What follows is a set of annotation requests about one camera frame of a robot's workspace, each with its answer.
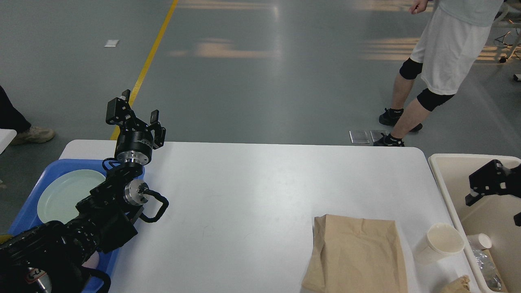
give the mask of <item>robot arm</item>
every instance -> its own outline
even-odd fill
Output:
[[[465,197],[467,206],[491,194],[511,194],[521,199],[521,165],[509,169],[499,160],[491,160],[468,179],[471,192]],[[514,223],[521,227],[521,213],[514,216]]]
[[[164,214],[168,200],[136,178],[152,160],[152,149],[163,146],[166,129],[158,110],[152,112],[150,125],[137,119],[129,94],[127,90],[107,105],[106,122],[118,125],[120,134],[115,158],[103,161],[106,180],[78,202],[76,218],[50,221],[0,244],[0,293],[79,293],[91,276],[104,281],[98,292],[107,292],[108,275],[82,264],[95,251],[110,252],[127,243],[138,233],[133,225],[138,218],[152,223]],[[105,166],[107,161],[112,168]],[[152,218],[143,214],[150,196],[162,203]]]

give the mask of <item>paper cup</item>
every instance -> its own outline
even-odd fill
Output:
[[[418,263],[429,264],[458,254],[464,247],[463,236],[454,227],[436,223],[418,243],[414,259]]]
[[[490,240],[490,237],[483,233],[468,235],[467,239],[472,249],[483,250],[492,247],[492,240]]]

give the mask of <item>person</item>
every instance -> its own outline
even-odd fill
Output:
[[[0,128],[13,129],[16,131],[17,134],[10,145],[43,143],[49,141],[55,135],[54,131],[50,128],[32,126],[25,117],[13,107],[2,86],[0,86]]]
[[[428,0],[413,0],[409,13],[426,10]],[[429,114],[452,98],[477,59],[503,0],[435,0],[434,12],[409,59],[399,70],[390,109],[379,122],[394,126],[375,146],[404,147],[403,138],[418,132]],[[404,110],[405,100],[421,73],[427,84]]]

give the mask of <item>black knee pad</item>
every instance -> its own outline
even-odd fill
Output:
[[[418,99],[418,102],[420,102],[420,105],[423,106],[423,108],[432,112],[434,108],[438,107],[439,105],[442,105],[453,96],[453,94],[435,94],[429,91],[429,89],[424,89],[423,92],[421,92],[416,98]]]
[[[421,73],[422,68],[423,63],[412,61],[409,58],[403,63],[402,67],[400,68],[400,75],[405,79],[413,80],[418,76],[418,74]]]

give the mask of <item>white table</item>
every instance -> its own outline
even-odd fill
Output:
[[[11,143],[13,138],[16,136],[16,131],[12,129],[2,129],[0,128],[0,154],[5,150],[5,148]]]
[[[76,140],[60,158],[103,159],[114,149],[115,141]],[[478,292],[463,253],[414,262],[424,232],[451,223],[419,149],[167,142],[145,169],[170,207],[155,224],[138,221],[111,292],[308,292],[313,217],[324,214],[395,220],[409,292],[439,292],[464,274]]]

